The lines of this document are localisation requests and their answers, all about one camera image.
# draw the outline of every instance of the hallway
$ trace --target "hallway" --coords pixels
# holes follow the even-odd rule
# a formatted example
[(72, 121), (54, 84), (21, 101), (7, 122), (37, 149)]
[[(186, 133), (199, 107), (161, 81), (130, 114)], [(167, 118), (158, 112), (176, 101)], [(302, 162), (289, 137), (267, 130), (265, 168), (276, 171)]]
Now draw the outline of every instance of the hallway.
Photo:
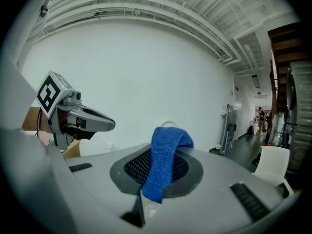
[[(253, 173), (256, 170), (256, 166), (252, 164), (252, 161), (257, 157), (261, 151), (260, 147), (264, 144), (265, 136), (243, 135), (234, 142), (234, 147), (224, 157), (235, 161)], [(218, 154), (218, 151), (213, 150), (211, 153)]]

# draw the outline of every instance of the blue towel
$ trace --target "blue towel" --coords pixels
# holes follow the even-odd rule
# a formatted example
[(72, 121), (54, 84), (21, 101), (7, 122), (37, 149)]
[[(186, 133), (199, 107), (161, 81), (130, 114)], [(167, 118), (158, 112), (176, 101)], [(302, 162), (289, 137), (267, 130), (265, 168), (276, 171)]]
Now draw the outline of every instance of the blue towel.
[(162, 190), (172, 182), (174, 155), (178, 146), (194, 147), (189, 134), (176, 127), (157, 127), (151, 144), (151, 170), (143, 186), (143, 195), (161, 203)]

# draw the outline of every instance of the ceiling pipe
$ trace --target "ceiling pipe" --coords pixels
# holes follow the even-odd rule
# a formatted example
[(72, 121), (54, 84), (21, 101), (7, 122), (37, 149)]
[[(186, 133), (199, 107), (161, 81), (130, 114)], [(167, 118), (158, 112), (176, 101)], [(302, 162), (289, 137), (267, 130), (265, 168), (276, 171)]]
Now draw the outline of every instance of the ceiling pipe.
[(174, 20), (180, 21), (190, 27), (192, 27), (193, 29), (195, 29), (196, 31), (200, 32), (201, 34), (203, 34), (205, 37), (207, 37), (208, 39), (210, 39), (215, 45), (217, 45), (225, 54), (227, 54), (231, 59), (233, 59), (232, 54), (228, 51), (228, 49), (222, 45), (219, 41), (216, 40), (216, 38), (209, 33), (208, 31), (205, 31), (204, 29), (200, 28), (198, 25), (194, 24), (193, 22), (188, 21), (185, 18), (180, 17), (179, 15), (169, 12), (169, 11), (165, 11), (163, 9), (160, 8), (156, 8), (154, 6), (150, 6), (150, 5), (144, 5), (144, 4), (140, 4), (140, 3), (129, 3), (129, 2), (107, 2), (107, 3), (96, 3), (96, 4), (91, 4), (91, 5), (87, 5), (84, 7), (80, 7), (68, 12), (65, 12), (64, 14), (61, 14), (57, 17), (54, 17), (53, 19), (49, 20), (46, 23), (46, 27), (49, 26), (57, 26), (57, 24), (60, 24), (64, 21), (66, 21), (69, 18), (72, 18), (74, 16), (79, 16), (81, 13), (85, 13), (85, 12), (92, 12), (92, 10), (96, 10), (96, 9), (103, 9), (103, 8), (131, 8), (131, 9), (140, 9), (140, 10), (145, 10), (145, 11), (151, 11), (153, 13), (157, 13), (157, 14), (161, 14), (167, 17), (170, 17)]
[[(77, 1), (73, 1), (71, 3), (68, 3), (67, 5), (63, 6), (59, 10), (55, 10), (53, 13), (51, 13), (50, 17), (56, 17), (57, 15), (62, 14), (64, 11), (68, 11), (71, 8), (75, 7), (75, 6), (79, 6), (79, 5), (83, 4), (83, 3), (90, 2), (90, 1), (95, 1), (95, 0), (77, 0)], [(238, 60), (241, 60), (240, 54), (233, 47), (233, 45), (230, 43), (230, 41), (225, 37), (225, 35), (222, 34), (213, 24), (211, 24), (210, 22), (205, 20), (200, 15), (196, 14), (195, 12), (193, 12), (192, 10), (190, 10), (188, 8), (185, 8), (182, 5), (179, 5), (179, 4), (174, 3), (172, 1), (169, 1), (169, 0), (147, 0), (147, 1), (154, 2), (154, 3), (159, 3), (161, 5), (165, 5), (165, 6), (171, 7), (173, 9), (177, 10), (177, 11), (183, 12), (184, 14), (194, 18), (195, 20), (200, 22), (202, 25), (204, 25), (207, 29), (209, 29), (211, 32), (213, 32), (216, 36), (218, 36), (223, 41), (223, 43), (226, 44), (226, 46), (228, 46), (229, 49), (234, 53), (236, 58)]]
[(54, 10), (64, 6), (65, 4), (67, 4), (71, 1), (75, 1), (75, 0), (63, 0), (63, 1), (56, 3), (55, 5), (52, 5), (51, 8), (49, 9), (49, 13), (52, 13)]
[(202, 42), (204, 45), (206, 45), (210, 50), (212, 50), (218, 57), (219, 57), (219, 60), (222, 59), (221, 55), (211, 46), (209, 45), (207, 42), (205, 42), (203, 39), (199, 38), (198, 36), (196, 36), (195, 34), (191, 33), (190, 31), (187, 31), (185, 29), (182, 29), (180, 27), (177, 27), (173, 24), (170, 24), (170, 23), (167, 23), (167, 22), (164, 22), (164, 21), (159, 21), (159, 20), (156, 20), (156, 19), (152, 19), (152, 18), (143, 18), (143, 17), (138, 17), (138, 16), (108, 16), (108, 17), (99, 17), (99, 18), (89, 18), (89, 19), (85, 19), (85, 20), (81, 20), (81, 21), (77, 21), (77, 22), (73, 22), (73, 23), (70, 23), (60, 29), (57, 29), (51, 33), (48, 33), (44, 36), (42, 36), (41, 38), (38, 39), (38, 41), (40, 40), (43, 40), (44, 38), (48, 37), (49, 35), (53, 34), (53, 33), (56, 33), (56, 32), (59, 32), (59, 31), (62, 31), (62, 30), (65, 30), (65, 29), (68, 29), (70, 27), (73, 27), (73, 26), (76, 26), (76, 25), (79, 25), (79, 24), (83, 24), (83, 23), (87, 23), (87, 22), (92, 22), (92, 21), (99, 21), (99, 20), (111, 20), (111, 19), (128, 19), (128, 20), (141, 20), (141, 21), (150, 21), (150, 22), (154, 22), (154, 23), (158, 23), (158, 24), (162, 24), (162, 25), (165, 25), (165, 26), (168, 26), (170, 28), (174, 28), (176, 30), (179, 30), (195, 39), (197, 39), (198, 41)]
[(260, 27), (262, 27), (264, 25), (264, 23), (268, 22), (268, 21), (271, 21), (273, 19), (276, 19), (276, 18), (279, 18), (279, 17), (282, 17), (282, 16), (285, 16), (285, 15), (288, 15), (290, 14), (291, 11), (283, 11), (283, 12), (279, 12), (279, 13), (275, 13), (273, 15), (270, 15), (270, 16), (267, 16), (265, 17), (264, 19), (261, 20), (260, 23), (254, 25), (253, 27), (250, 27), (249, 29), (247, 29), (246, 31), (236, 35), (235, 37), (233, 37), (233, 40), (236, 42), (237, 46), (239, 47), (239, 49), (242, 51), (244, 57), (246, 58), (249, 66), (250, 66), (250, 70), (253, 70), (253, 66), (244, 50), (244, 48), (242, 47), (242, 45), (240, 44), (240, 42), (238, 41), (238, 39), (242, 38), (242, 37), (245, 37), (251, 33), (253, 33), (255, 30), (259, 29)]
[(238, 63), (238, 62), (240, 62), (241, 60), (239, 60), (239, 59), (235, 59), (235, 60), (231, 60), (231, 61), (229, 61), (229, 62), (226, 62), (224, 65), (225, 66), (228, 66), (228, 65), (231, 65), (231, 64), (234, 64), (234, 63)]
[(253, 72), (251, 72), (250, 69), (245, 69), (245, 70), (237, 71), (234, 74), (237, 75), (238, 77), (246, 77), (246, 76), (253, 75)]
[(257, 61), (256, 61), (256, 59), (255, 59), (255, 57), (254, 57), (254, 53), (253, 53), (253, 51), (251, 50), (250, 46), (249, 46), (248, 44), (245, 44), (244, 47), (245, 47), (245, 49), (246, 49), (246, 51), (247, 51), (247, 53), (248, 53), (250, 59), (251, 59), (252, 62), (253, 62), (254, 68), (255, 68), (255, 69), (259, 69), (259, 65), (258, 65), (258, 63), (257, 63)]
[[(233, 9), (233, 7), (232, 7), (232, 5), (231, 5), (231, 1), (229, 1), (229, 0), (227, 0), (227, 1), (229, 2), (229, 6), (230, 6), (231, 9), (233, 10), (233, 13), (235, 14), (235, 16), (236, 16), (236, 18), (237, 18), (239, 24), (241, 25), (241, 27), (243, 27), (243, 24), (242, 24), (241, 20), (239, 19), (239, 17), (238, 17), (238, 15), (237, 15), (236, 11)], [(234, 2), (236, 3), (236, 5), (240, 8), (240, 11), (244, 14), (244, 16), (249, 20), (249, 17), (248, 17), (248, 15), (246, 14), (244, 8), (241, 6), (241, 4), (240, 4), (237, 0), (233, 0), (233, 1), (234, 1)]]

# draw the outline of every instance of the ceiling beam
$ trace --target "ceiling beam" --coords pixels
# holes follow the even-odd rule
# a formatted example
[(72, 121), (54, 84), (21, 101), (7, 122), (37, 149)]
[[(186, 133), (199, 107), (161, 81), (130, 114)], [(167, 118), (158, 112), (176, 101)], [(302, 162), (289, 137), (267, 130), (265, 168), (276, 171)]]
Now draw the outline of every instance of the ceiling beam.
[(65, 12), (63, 14), (60, 14), (59, 16), (54, 17), (53, 19), (47, 21), (46, 26), (52, 26), (57, 27), (58, 24), (62, 23), (63, 21), (66, 21), (72, 17), (79, 16), (80, 14), (86, 13), (86, 12), (92, 12), (96, 9), (103, 9), (103, 8), (131, 8), (131, 9), (140, 9), (145, 11), (151, 11), (153, 13), (157, 13), (160, 15), (167, 16), (169, 18), (172, 18), (173, 20), (180, 21), (189, 27), (195, 29), (196, 31), (203, 34), (207, 39), (211, 40), (216, 46), (218, 46), (229, 58), (233, 59), (232, 54), (228, 51), (228, 49), (219, 42), (211, 33), (208, 31), (205, 31), (200, 26), (194, 24), (193, 22), (180, 17), (179, 15), (169, 12), (168, 10), (163, 10), (158, 7), (145, 5), (141, 3), (129, 3), (129, 2), (105, 2), (105, 3), (97, 3), (97, 4), (91, 4), (87, 6), (83, 6), (68, 12)]
[[(61, 7), (60, 9), (55, 10), (53, 13), (51, 13), (51, 17), (56, 17), (58, 15), (60, 15), (60, 17), (62, 16), (62, 14), (65, 11), (68, 11), (74, 7), (77, 6), (81, 6), (84, 3), (90, 2), (90, 1), (94, 1), (94, 0), (77, 0), (77, 1), (73, 1), (71, 3), (66, 4), (65, 6)], [(182, 5), (179, 5), (177, 3), (174, 3), (172, 1), (169, 0), (147, 0), (150, 2), (154, 2), (154, 3), (158, 3), (158, 4), (163, 4), (165, 6), (171, 7), (177, 11), (180, 11), (186, 15), (188, 15), (189, 17), (193, 18), (194, 20), (197, 20), (201, 25), (203, 25), (204, 27), (207, 28), (207, 31), (214, 33), (215, 35), (217, 35), (218, 39), (215, 38), (214, 36), (212, 36), (210, 33), (210, 35), (212, 36), (212, 39), (217, 39), (217, 41), (219, 41), (219, 39), (222, 41), (222, 44), (224, 44), (225, 46), (227, 46), (236, 56), (236, 58), (238, 60), (241, 60), (241, 57), (239, 55), (239, 53), (237, 52), (237, 50), (233, 47), (233, 45), (230, 43), (230, 41), (225, 37), (225, 35), (223, 33), (221, 33), (213, 24), (211, 24), (209, 21), (205, 20), (203, 17), (201, 17), (199, 14), (191, 11), (188, 8), (185, 8)]]
[(53, 32), (50, 32), (50, 33), (42, 36), (41, 38), (39, 38), (38, 41), (46, 38), (47, 36), (49, 36), (51, 34), (54, 34), (56, 32), (62, 31), (64, 29), (68, 29), (70, 27), (73, 27), (73, 26), (76, 26), (76, 25), (79, 25), (79, 24), (92, 22), (92, 21), (99, 21), (99, 20), (111, 20), (111, 19), (128, 19), (128, 20), (150, 21), (150, 22), (154, 22), (154, 23), (158, 23), (158, 24), (162, 24), (162, 25), (168, 26), (170, 28), (174, 28), (174, 29), (179, 30), (179, 31), (181, 31), (181, 32), (183, 32), (183, 33), (185, 33), (185, 34), (195, 38), (196, 40), (200, 41), (201, 43), (206, 45), (210, 50), (212, 50), (219, 57), (219, 60), (222, 60), (221, 55), (210, 44), (208, 44), (207, 42), (205, 42), (203, 39), (201, 39), (200, 37), (196, 36), (192, 32), (190, 32), (188, 30), (185, 30), (185, 29), (182, 29), (181, 27), (178, 27), (176, 25), (173, 25), (172, 23), (159, 21), (159, 20), (156, 20), (155, 18), (154, 19), (152, 19), (152, 18), (144, 18), (144, 17), (140, 17), (140, 16), (125, 16), (125, 15), (123, 15), (123, 16), (106, 16), (106, 17), (87, 18), (87, 19), (84, 19), (84, 20), (80, 20), (80, 21), (77, 21), (77, 22), (73, 22), (73, 23), (67, 24), (66, 26), (61, 27), (60, 29), (54, 30)]

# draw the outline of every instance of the white chair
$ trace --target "white chair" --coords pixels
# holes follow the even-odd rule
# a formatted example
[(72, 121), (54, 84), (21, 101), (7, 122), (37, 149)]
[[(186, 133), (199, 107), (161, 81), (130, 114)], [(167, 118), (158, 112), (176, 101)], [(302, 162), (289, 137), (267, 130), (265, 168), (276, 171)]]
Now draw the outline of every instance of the white chair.
[(293, 190), (284, 178), (289, 161), (289, 150), (276, 146), (262, 146), (261, 148), (260, 161), (254, 175), (274, 187), (284, 184), (289, 195), (293, 195)]

